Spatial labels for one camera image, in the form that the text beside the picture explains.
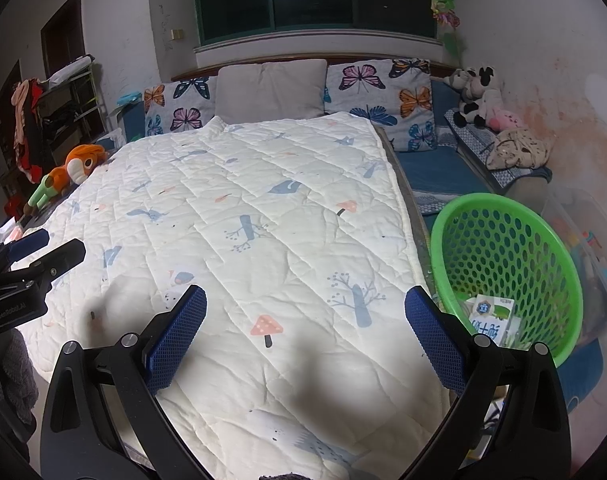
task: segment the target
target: blue gripper pad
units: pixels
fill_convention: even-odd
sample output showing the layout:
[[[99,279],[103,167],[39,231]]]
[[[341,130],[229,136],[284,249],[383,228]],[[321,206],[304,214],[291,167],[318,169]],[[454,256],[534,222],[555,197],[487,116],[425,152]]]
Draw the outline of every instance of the blue gripper pad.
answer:
[[[153,396],[158,390],[170,386],[183,356],[206,318],[206,304],[204,290],[191,285],[170,311],[171,321],[146,358],[146,386]]]
[[[15,240],[8,245],[8,263],[13,264],[23,260],[29,254],[43,249],[50,241],[50,235],[45,229],[35,231],[28,236]]]
[[[420,286],[408,291],[405,306],[406,318],[443,387],[461,397],[467,383],[465,361],[437,317],[440,316],[439,308]]]

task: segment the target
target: gray fabric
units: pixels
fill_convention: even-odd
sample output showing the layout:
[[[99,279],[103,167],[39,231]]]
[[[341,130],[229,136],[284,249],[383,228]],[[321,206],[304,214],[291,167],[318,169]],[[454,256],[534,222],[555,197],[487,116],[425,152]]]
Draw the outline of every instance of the gray fabric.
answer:
[[[437,147],[430,63],[425,59],[372,59],[328,67],[325,109],[381,124],[395,152]]]
[[[15,328],[10,330],[10,342],[0,363],[8,377],[5,396],[0,382],[0,400],[4,397],[15,408],[21,422],[30,424],[32,414],[30,410],[35,407],[39,391],[32,371],[32,363],[28,357],[26,343],[21,332]]]
[[[321,117],[326,68],[324,59],[225,66],[215,115],[228,124]]]

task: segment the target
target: blue mattress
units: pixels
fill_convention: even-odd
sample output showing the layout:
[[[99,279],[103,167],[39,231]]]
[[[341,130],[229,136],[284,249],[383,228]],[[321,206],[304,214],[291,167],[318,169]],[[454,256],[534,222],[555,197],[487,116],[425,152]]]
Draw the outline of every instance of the blue mattress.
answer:
[[[414,191],[454,195],[488,192],[454,148],[397,153],[397,158]]]

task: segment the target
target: butterfly pillow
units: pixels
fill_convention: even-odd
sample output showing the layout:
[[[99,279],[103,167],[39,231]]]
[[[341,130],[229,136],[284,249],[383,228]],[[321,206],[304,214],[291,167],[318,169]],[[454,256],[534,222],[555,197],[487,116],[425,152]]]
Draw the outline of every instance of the butterfly pillow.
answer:
[[[397,152],[432,150],[430,64],[424,59],[373,59],[328,67],[324,109],[382,126]]]
[[[144,91],[146,136],[202,128],[215,115],[215,77],[161,84]]]

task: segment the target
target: pink butterfly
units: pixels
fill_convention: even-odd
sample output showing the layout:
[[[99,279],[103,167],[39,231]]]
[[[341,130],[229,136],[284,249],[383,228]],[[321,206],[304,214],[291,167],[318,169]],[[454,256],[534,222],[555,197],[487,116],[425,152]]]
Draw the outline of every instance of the pink butterfly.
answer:
[[[170,131],[174,132],[183,126],[183,129],[186,129],[186,125],[190,126],[194,130],[197,128],[201,128],[201,121],[199,118],[201,117],[201,112],[196,108],[190,108],[190,110],[186,110],[186,108],[177,108],[172,114],[175,117],[172,120],[172,124],[170,125]]]
[[[359,81],[359,85],[362,84],[362,81],[365,81],[375,88],[380,88],[381,90],[385,88],[385,85],[381,82],[379,76],[375,75],[377,73],[377,69],[372,65],[365,64],[359,68],[357,68],[355,65],[350,65],[343,70],[343,73],[344,77],[339,85],[339,90],[350,88],[357,81]]]

